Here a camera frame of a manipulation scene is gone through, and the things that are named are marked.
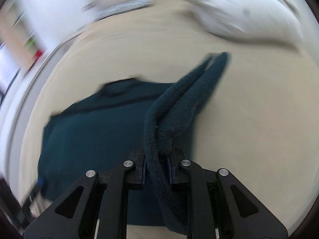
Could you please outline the dark green knit sweater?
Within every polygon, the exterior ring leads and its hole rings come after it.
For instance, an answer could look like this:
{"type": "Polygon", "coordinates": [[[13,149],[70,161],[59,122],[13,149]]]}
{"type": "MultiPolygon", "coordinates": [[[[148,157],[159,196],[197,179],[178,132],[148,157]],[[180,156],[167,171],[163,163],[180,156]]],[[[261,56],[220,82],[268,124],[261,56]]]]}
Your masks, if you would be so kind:
{"type": "Polygon", "coordinates": [[[175,83],[137,78],[107,83],[53,115],[44,128],[38,161],[41,196],[55,201],[86,171],[110,170],[142,148],[149,177],[144,190],[129,197],[128,223],[185,234],[183,197],[170,188],[164,163],[173,148],[191,157],[194,119],[227,64],[227,53],[211,54],[175,83]]]}

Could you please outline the beige bed sheet mattress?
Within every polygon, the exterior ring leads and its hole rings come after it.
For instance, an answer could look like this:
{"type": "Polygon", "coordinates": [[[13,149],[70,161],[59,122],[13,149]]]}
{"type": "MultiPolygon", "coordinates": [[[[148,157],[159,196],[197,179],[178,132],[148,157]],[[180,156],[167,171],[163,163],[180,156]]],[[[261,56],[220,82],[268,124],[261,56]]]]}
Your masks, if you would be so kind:
{"type": "Polygon", "coordinates": [[[37,179],[52,114],[110,81],[178,81],[210,52],[228,52],[230,62],[195,122],[194,160],[230,170],[292,234],[318,195],[318,66],[303,49],[218,38],[180,0],[91,23],[77,37],[35,102],[22,143],[18,198],[37,179]]]}

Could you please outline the red box on shelf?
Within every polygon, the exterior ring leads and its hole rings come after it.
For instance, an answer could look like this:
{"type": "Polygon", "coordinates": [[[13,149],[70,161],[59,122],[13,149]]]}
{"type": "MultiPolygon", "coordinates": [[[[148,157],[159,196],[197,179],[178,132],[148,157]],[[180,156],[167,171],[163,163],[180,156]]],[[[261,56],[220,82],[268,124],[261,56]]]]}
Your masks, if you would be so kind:
{"type": "Polygon", "coordinates": [[[43,55],[43,51],[41,49],[36,50],[35,54],[33,55],[33,59],[36,61],[43,55]]]}

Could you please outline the zebra print pillow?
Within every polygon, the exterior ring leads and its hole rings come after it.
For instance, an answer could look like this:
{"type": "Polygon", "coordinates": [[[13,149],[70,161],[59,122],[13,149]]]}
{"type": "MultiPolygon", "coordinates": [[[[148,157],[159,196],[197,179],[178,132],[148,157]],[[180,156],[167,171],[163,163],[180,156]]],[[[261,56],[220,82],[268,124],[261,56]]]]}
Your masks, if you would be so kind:
{"type": "Polygon", "coordinates": [[[102,9],[98,13],[97,17],[95,18],[95,22],[103,20],[111,16],[151,7],[153,4],[154,4],[154,0],[134,0],[134,1],[129,1],[129,2],[113,5],[106,9],[102,9]]]}

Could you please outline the green item on shelf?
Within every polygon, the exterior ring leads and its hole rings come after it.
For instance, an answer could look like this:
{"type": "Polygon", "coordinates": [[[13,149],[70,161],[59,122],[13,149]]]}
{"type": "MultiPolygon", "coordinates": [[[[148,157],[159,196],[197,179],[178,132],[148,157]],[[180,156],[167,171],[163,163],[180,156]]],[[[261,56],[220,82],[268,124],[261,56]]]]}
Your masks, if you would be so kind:
{"type": "Polygon", "coordinates": [[[31,46],[33,46],[33,44],[34,44],[34,40],[33,40],[33,38],[30,37],[30,38],[25,42],[24,46],[25,46],[26,48],[30,48],[31,46]]]}

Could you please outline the white duvet pile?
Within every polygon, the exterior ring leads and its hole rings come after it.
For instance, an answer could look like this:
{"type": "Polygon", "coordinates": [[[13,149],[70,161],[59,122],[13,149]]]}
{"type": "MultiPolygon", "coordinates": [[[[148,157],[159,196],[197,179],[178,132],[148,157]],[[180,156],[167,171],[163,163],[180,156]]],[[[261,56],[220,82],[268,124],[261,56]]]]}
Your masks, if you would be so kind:
{"type": "Polygon", "coordinates": [[[298,7],[292,0],[180,0],[183,15],[204,31],[240,43],[304,45],[298,7]]]}

